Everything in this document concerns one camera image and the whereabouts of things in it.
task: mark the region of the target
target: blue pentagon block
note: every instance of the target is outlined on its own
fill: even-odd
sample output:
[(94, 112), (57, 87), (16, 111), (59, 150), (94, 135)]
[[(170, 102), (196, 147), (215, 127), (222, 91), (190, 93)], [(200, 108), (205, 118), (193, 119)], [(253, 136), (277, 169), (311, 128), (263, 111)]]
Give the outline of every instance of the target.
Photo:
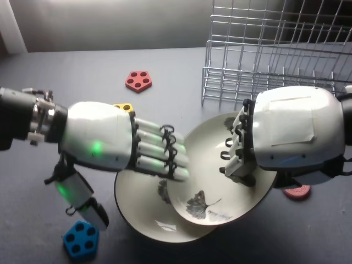
[(78, 221), (62, 239), (65, 249), (73, 261), (86, 261), (96, 255), (99, 230), (91, 224)]

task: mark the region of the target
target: white plate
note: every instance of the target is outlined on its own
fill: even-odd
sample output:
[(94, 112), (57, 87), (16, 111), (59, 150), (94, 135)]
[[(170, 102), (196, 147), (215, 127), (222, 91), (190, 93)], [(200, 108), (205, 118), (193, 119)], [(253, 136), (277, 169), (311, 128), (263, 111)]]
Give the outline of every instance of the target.
[(216, 228), (195, 225), (178, 215), (168, 200), (166, 180), (124, 170), (116, 176), (114, 188), (121, 215), (134, 229), (151, 239), (184, 243)]
[(221, 114), (195, 128), (185, 139), (190, 158), (190, 179), (167, 181), (172, 205), (186, 220), (214, 226), (231, 222), (254, 208), (270, 191), (276, 172), (257, 168), (254, 187), (235, 183), (219, 172), (226, 162), (221, 151), (228, 151), (225, 139), (238, 113)]

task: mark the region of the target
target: robotic hand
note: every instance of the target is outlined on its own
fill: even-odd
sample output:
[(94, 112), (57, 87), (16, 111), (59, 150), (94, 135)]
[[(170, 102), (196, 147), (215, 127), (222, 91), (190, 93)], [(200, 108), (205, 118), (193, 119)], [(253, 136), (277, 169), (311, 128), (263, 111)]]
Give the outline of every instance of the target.
[(79, 102), (66, 109), (53, 103), (52, 92), (0, 88), (0, 123), (0, 150), (9, 149), (13, 139), (35, 146), (58, 143), (60, 159), (45, 184), (54, 182), (70, 203), (68, 215), (78, 211), (100, 230), (107, 228), (108, 216), (74, 164), (178, 181), (189, 177), (184, 138), (171, 125), (144, 121), (109, 104)]
[(323, 183), (344, 172), (346, 145), (352, 145), (352, 93), (334, 97), (325, 89), (282, 87), (244, 100), (226, 139), (229, 160), (220, 171), (254, 186), (259, 166), (277, 172), (275, 188)]

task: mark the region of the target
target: gray table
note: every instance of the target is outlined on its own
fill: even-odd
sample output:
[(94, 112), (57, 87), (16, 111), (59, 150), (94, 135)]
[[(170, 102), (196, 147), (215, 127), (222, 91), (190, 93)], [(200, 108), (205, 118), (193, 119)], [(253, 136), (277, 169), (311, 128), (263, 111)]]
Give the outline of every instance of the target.
[[(201, 108), (204, 55), (202, 48), (22, 54), (0, 62), (0, 85), (51, 89), (55, 102), (65, 106), (130, 102), (139, 117), (172, 123), (187, 134), (232, 109), (210, 100)], [(124, 81), (132, 70), (148, 70), (153, 87), (139, 95), (128, 90)], [(80, 218), (67, 217), (67, 204), (54, 186), (44, 186), (58, 159), (56, 149), (14, 142), (0, 153), (0, 263), (68, 262), (61, 236)], [(272, 190), (253, 211), (205, 238), (165, 245), (124, 222), (114, 200), (114, 173), (79, 171), (110, 217), (93, 263), (352, 263), (352, 178), (314, 186), (304, 202)]]

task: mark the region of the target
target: metal wire rack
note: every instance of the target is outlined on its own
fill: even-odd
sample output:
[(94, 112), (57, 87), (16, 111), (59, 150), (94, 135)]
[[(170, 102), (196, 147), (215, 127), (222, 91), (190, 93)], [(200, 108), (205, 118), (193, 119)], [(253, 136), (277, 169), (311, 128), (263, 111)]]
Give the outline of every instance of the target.
[(346, 0), (213, 0), (202, 72), (206, 98), (235, 109), (261, 91), (293, 85), (344, 92), (352, 83)]

